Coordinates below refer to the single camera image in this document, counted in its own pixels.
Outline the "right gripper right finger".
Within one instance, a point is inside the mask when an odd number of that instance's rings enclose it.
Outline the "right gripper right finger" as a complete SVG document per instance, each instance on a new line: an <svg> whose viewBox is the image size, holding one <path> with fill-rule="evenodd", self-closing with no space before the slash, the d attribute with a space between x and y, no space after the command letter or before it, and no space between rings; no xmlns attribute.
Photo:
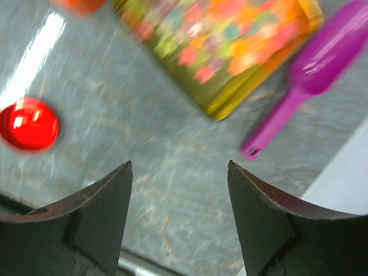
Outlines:
<svg viewBox="0 0 368 276"><path fill-rule="evenodd" d="M306 202L228 164L247 275L366 275L367 216Z"/></svg>

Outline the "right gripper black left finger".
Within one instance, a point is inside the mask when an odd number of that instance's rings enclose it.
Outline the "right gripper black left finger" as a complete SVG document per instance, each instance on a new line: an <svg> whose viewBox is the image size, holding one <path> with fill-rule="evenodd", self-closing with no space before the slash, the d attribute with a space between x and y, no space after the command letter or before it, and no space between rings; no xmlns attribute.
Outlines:
<svg viewBox="0 0 368 276"><path fill-rule="evenodd" d="M115 275L132 192L132 163L37 209L8 200L2 275Z"/></svg>

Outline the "gold tin of gummies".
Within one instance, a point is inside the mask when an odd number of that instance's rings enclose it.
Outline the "gold tin of gummies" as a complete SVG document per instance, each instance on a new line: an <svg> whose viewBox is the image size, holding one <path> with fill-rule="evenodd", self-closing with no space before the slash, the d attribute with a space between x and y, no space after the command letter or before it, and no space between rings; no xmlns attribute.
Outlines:
<svg viewBox="0 0 368 276"><path fill-rule="evenodd" d="M115 1L114 7L214 121L228 117L324 21L317 1Z"/></svg>

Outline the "red jar lid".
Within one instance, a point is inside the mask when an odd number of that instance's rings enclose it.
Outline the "red jar lid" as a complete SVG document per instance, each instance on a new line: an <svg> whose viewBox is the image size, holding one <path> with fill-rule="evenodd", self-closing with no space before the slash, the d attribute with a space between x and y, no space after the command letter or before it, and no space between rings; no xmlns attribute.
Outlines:
<svg viewBox="0 0 368 276"><path fill-rule="evenodd" d="M1 140L17 151L47 151L59 132L59 116L40 99L26 97L1 110Z"/></svg>

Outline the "orange tray of lollipops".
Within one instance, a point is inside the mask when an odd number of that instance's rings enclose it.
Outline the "orange tray of lollipops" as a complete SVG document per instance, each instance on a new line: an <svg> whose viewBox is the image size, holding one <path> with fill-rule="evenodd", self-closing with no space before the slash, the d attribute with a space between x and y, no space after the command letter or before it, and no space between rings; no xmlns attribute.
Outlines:
<svg viewBox="0 0 368 276"><path fill-rule="evenodd" d="M87 16L96 12L107 0L52 0L52 2L78 15Z"/></svg>

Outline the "purple plastic scoop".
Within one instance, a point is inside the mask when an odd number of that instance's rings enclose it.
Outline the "purple plastic scoop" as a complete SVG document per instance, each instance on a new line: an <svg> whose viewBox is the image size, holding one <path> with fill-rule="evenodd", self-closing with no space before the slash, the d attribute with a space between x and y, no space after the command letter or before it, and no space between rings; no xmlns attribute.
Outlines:
<svg viewBox="0 0 368 276"><path fill-rule="evenodd" d="M367 44L367 1L341 7L297 55L289 69L289 91L242 145L253 160L272 142L297 109L325 93Z"/></svg>

